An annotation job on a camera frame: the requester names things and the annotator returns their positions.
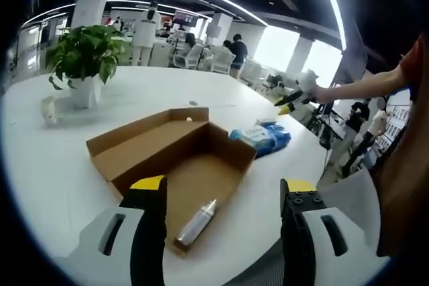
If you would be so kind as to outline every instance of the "yellow object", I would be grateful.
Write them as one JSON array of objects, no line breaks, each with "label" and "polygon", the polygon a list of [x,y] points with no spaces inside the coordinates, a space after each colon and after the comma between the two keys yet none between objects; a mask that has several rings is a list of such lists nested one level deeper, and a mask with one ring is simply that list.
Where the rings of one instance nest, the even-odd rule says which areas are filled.
[{"label": "yellow object", "polygon": [[160,188],[160,182],[164,179],[164,175],[159,175],[157,177],[147,177],[141,179],[134,183],[130,189],[139,189],[139,190],[158,190]]},{"label": "yellow object", "polygon": [[304,180],[286,179],[286,182],[288,183],[289,192],[317,191],[315,186]]},{"label": "yellow object", "polygon": [[290,113],[290,107],[288,105],[283,106],[278,115],[286,115]]}]

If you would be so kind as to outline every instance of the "round table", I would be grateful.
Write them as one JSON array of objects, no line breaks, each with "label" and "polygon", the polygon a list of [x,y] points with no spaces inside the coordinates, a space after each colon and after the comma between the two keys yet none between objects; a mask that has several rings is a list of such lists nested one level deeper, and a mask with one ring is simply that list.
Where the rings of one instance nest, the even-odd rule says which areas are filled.
[{"label": "round table", "polygon": [[[47,76],[13,85],[3,97],[4,156],[11,191],[42,248],[65,257],[80,231],[118,201],[90,162],[85,141],[160,111],[190,106],[210,109],[210,120],[231,131],[275,117],[278,108],[235,79],[174,68],[119,67],[93,111],[64,115],[49,128],[40,102],[55,91]],[[280,179],[316,185],[326,150],[309,130],[285,116],[278,119],[292,136],[282,151],[253,162],[210,236],[179,258],[164,255],[164,279],[174,286],[220,286],[242,273],[280,238]]]}]

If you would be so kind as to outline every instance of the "screen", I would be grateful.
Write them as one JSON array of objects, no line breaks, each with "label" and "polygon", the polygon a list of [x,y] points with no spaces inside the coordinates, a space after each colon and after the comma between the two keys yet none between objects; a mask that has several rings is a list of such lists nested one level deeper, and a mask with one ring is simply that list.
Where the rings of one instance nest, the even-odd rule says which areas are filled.
[{"label": "screen", "polygon": [[176,11],[176,14],[174,15],[174,23],[177,23],[178,25],[195,27],[197,20],[197,16],[181,11]]}]

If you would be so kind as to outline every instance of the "open cardboard box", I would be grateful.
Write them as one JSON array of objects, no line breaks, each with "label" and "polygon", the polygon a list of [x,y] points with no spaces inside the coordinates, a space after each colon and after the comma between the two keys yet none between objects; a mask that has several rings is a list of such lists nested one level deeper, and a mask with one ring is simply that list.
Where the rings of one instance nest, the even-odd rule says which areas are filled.
[{"label": "open cardboard box", "polygon": [[167,175],[167,247],[180,255],[189,250],[174,242],[180,231],[211,200],[217,199],[223,210],[256,154],[210,123],[205,108],[164,111],[86,144],[92,162],[120,198],[140,179]]}]

